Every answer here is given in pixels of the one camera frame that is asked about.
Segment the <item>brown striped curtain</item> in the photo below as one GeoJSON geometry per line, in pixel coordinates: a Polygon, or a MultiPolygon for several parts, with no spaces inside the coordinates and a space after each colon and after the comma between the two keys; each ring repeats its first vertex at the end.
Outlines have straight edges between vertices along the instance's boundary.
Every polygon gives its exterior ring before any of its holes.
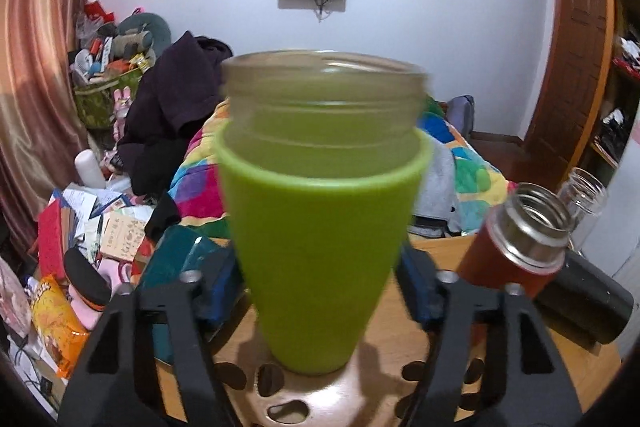
{"type": "Polygon", "coordinates": [[[0,203],[12,243],[26,251],[54,187],[76,179],[87,146],[67,52],[86,0],[0,0],[0,203]]]}

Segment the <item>green bag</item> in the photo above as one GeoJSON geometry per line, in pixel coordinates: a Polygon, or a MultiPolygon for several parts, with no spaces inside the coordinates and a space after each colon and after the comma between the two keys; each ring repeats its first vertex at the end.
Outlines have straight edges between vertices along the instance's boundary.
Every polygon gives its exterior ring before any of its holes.
{"type": "Polygon", "coordinates": [[[129,87],[131,100],[136,97],[142,71],[138,68],[111,80],[75,87],[76,111],[84,126],[90,130],[108,129],[113,125],[113,92],[129,87]]]}

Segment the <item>clear glass bottle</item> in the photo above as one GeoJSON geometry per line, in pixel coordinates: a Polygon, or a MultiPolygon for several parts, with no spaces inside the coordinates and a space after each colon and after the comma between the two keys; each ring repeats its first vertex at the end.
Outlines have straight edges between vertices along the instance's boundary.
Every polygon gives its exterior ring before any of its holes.
{"type": "Polygon", "coordinates": [[[595,176],[576,167],[560,187],[558,198],[574,220],[571,246],[579,252],[607,204],[607,189],[595,176]]]}

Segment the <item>pink stuffed bunny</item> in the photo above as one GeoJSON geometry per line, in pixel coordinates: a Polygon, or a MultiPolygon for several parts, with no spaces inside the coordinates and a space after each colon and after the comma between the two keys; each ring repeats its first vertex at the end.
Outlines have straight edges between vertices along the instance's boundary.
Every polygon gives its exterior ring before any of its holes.
{"type": "Polygon", "coordinates": [[[131,107],[131,90],[129,87],[125,87],[122,92],[116,89],[113,92],[113,116],[115,122],[113,123],[113,139],[116,143],[124,136],[124,124],[131,107]]]}

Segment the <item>gray bag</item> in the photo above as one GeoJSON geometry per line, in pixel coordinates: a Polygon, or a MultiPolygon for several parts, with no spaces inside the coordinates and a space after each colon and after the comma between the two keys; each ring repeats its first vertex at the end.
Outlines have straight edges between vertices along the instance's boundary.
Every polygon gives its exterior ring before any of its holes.
{"type": "Polygon", "coordinates": [[[470,94],[457,96],[447,102],[447,121],[462,134],[465,140],[471,136],[476,117],[476,101],[470,94]]]}

